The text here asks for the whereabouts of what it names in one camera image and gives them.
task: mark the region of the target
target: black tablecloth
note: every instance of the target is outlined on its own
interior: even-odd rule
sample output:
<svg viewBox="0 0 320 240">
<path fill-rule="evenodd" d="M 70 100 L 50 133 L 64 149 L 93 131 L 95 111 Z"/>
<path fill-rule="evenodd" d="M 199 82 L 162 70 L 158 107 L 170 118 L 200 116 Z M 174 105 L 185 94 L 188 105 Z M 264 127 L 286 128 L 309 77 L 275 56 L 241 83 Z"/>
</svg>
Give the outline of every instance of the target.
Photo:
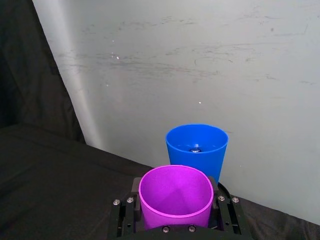
<svg viewBox="0 0 320 240">
<path fill-rule="evenodd" d="M 105 240 L 111 201 L 149 169 L 31 126 L 0 129 L 0 238 Z M 320 239 L 318 225 L 241 205 L 254 239 Z"/>
</svg>

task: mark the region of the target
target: screw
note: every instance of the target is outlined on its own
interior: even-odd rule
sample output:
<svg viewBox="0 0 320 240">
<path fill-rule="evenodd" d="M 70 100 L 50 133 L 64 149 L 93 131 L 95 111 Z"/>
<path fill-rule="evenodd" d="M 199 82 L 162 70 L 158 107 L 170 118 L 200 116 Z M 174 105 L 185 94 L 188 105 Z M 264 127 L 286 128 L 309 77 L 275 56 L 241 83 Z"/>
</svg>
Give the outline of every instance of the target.
<svg viewBox="0 0 320 240">
<path fill-rule="evenodd" d="M 237 197 L 233 197 L 233 198 L 232 198 L 232 202 L 234 202 L 235 204 L 238 203 L 239 201 L 240 201 L 240 200 L 239 200 L 239 198 L 237 198 Z"/>
<path fill-rule="evenodd" d="M 132 196 L 126 200 L 126 202 L 129 204 L 132 203 L 133 201 L 134 201 L 134 198 Z"/>
<path fill-rule="evenodd" d="M 115 199 L 115 200 L 113 201 L 113 205 L 117 206 L 117 205 L 119 205 L 119 204 L 120 204 L 120 200 L 119 200 L 119 199 Z"/>
<path fill-rule="evenodd" d="M 226 200 L 226 198 L 224 196 L 218 196 L 218 199 L 223 202 L 224 200 Z"/>
<path fill-rule="evenodd" d="M 192 152 L 192 153 L 200 153 L 201 150 L 199 148 L 192 148 L 192 149 L 190 149 L 190 152 Z"/>
<path fill-rule="evenodd" d="M 189 232 L 194 233 L 194 232 L 196 231 L 196 227 L 193 226 L 193 225 L 190 225 L 190 226 L 188 227 L 188 230 L 189 230 Z"/>
<path fill-rule="evenodd" d="M 168 226 L 164 226 L 162 228 L 162 232 L 164 232 L 164 233 L 168 233 L 169 231 L 170 231 L 170 227 L 168 227 Z"/>
</svg>

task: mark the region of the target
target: black fabric backdrop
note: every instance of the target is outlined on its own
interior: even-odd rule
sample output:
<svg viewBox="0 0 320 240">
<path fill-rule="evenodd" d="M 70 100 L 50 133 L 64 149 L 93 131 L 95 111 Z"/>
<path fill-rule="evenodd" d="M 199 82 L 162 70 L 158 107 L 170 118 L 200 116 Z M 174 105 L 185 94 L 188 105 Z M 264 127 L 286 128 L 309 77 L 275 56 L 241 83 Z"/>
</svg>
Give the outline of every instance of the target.
<svg viewBox="0 0 320 240">
<path fill-rule="evenodd" d="M 0 0 L 0 128 L 17 123 L 84 142 L 32 0 Z"/>
</svg>

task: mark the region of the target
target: blue cup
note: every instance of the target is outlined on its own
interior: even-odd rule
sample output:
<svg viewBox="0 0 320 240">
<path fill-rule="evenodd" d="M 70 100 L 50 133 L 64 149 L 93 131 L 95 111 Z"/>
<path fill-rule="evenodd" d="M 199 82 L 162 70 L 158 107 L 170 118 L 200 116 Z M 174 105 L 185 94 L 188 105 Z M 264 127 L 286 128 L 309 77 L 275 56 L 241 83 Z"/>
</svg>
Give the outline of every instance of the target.
<svg viewBox="0 0 320 240">
<path fill-rule="evenodd" d="M 193 167 L 218 183 L 228 135 L 207 124 L 187 124 L 170 130 L 166 137 L 170 163 Z"/>
</svg>

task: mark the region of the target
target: black cloth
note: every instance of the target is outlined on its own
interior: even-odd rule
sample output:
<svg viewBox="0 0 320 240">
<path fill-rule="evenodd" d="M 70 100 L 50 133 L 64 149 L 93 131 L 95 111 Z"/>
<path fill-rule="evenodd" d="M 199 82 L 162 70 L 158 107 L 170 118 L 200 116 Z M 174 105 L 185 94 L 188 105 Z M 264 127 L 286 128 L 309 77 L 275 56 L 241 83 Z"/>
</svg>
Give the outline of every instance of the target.
<svg viewBox="0 0 320 240">
<path fill-rule="evenodd" d="M 0 129 L 0 239 L 105 240 L 111 202 L 151 168 L 43 130 Z M 240 199 L 256 240 L 317 240 L 320 226 Z"/>
<path fill-rule="evenodd" d="M 32 0 L 0 0 L 0 128 L 18 123 L 84 142 Z"/>
</svg>

